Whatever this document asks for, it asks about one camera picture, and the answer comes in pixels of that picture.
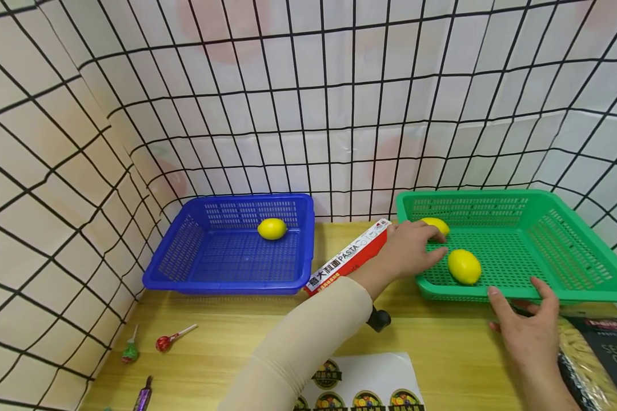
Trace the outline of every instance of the red lollipop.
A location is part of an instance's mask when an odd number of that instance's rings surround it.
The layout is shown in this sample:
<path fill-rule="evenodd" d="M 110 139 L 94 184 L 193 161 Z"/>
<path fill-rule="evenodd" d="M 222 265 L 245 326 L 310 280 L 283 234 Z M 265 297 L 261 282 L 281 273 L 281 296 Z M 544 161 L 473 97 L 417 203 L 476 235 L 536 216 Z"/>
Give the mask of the red lollipop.
<path fill-rule="evenodd" d="M 155 342 L 155 349 L 160 352 L 165 352 L 171 348 L 171 343 L 175 341 L 175 339 L 183 336 L 183 334 L 195 329 L 197 327 L 196 324 L 189 326 L 188 328 L 182 330 L 179 333 L 173 334 L 173 336 L 167 337 L 162 336 L 158 338 L 158 341 Z"/>

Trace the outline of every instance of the green lollipop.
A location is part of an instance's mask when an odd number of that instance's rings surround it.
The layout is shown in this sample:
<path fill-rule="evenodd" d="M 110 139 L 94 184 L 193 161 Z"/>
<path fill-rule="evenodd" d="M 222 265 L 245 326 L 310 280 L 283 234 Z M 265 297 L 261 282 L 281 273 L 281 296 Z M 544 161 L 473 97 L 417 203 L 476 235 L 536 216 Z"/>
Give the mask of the green lollipop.
<path fill-rule="evenodd" d="M 121 362 L 124 364 L 130 364 L 132 361 L 135 361 L 139 356 L 139 351 L 137 350 L 137 346 L 135 345 L 135 336 L 137 335 L 137 328 L 139 324 L 135 325 L 135 332 L 131 339 L 127 341 L 126 349 L 123 350 L 123 354 L 121 354 Z"/>

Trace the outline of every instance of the pasta package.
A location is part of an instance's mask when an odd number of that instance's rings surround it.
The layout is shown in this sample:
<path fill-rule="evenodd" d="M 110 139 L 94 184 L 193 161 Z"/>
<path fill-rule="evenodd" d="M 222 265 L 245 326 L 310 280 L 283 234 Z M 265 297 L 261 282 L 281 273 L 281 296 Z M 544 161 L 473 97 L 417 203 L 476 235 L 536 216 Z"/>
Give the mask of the pasta package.
<path fill-rule="evenodd" d="M 559 366 L 583 411 L 617 411 L 617 319 L 564 317 Z"/>

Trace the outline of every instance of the beige arm sleeve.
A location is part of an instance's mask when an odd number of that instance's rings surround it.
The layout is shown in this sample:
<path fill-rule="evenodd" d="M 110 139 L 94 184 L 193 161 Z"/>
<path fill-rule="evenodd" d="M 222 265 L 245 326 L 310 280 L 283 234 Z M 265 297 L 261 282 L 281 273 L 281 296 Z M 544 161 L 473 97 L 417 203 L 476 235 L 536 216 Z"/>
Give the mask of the beige arm sleeve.
<path fill-rule="evenodd" d="M 217 410 L 241 410 L 241 398 L 246 398 L 249 411 L 292 411 L 310 377 L 370 312 L 368 292 L 341 277 L 292 310 L 265 337 Z"/>

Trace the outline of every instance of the green plastic basket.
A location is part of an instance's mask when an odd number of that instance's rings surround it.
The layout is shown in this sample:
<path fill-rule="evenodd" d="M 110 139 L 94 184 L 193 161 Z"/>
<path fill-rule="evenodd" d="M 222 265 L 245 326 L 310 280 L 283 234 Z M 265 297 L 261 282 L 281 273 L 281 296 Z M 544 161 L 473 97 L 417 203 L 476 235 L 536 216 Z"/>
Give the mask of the green plastic basket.
<path fill-rule="evenodd" d="M 416 277 L 425 298 L 486 301 L 486 287 L 495 285 L 508 298 L 538 300 L 530 284 L 535 276 L 565 304 L 617 303 L 617 255 L 552 193 L 409 191 L 396 202 L 399 221 L 441 218 L 450 226 L 446 246 L 472 252 L 482 265 L 480 280 L 466 286 L 452 278 L 443 259 Z"/>

